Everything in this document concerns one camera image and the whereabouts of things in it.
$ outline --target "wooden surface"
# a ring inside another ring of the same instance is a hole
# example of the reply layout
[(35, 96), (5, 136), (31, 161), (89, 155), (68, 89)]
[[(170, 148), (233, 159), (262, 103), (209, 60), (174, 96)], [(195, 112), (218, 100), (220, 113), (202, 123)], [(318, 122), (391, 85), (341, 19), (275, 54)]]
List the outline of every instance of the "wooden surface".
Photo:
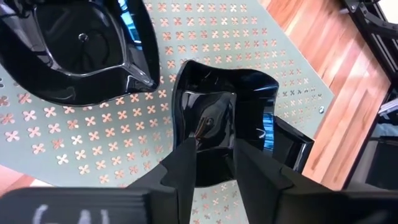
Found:
[[(335, 94), (315, 138), (304, 175), (338, 190), (348, 175), (389, 81), (336, 0), (262, 0)], [(33, 178), (0, 167), (0, 195)]]

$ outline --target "light green pegboard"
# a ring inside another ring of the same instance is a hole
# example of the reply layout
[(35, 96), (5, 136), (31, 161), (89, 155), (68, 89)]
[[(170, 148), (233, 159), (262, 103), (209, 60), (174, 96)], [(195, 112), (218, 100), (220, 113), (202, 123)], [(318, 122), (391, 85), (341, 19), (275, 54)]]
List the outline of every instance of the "light green pegboard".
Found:
[[(0, 164), (59, 186), (126, 185), (172, 148), (171, 93), (186, 59), (253, 68), (279, 83), (276, 114), (313, 137), (333, 95), (256, 0), (148, 0), (161, 66), (155, 93), (98, 106), (44, 102), (0, 71)], [(236, 182), (197, 189), (192, 223), (245, 223)]]

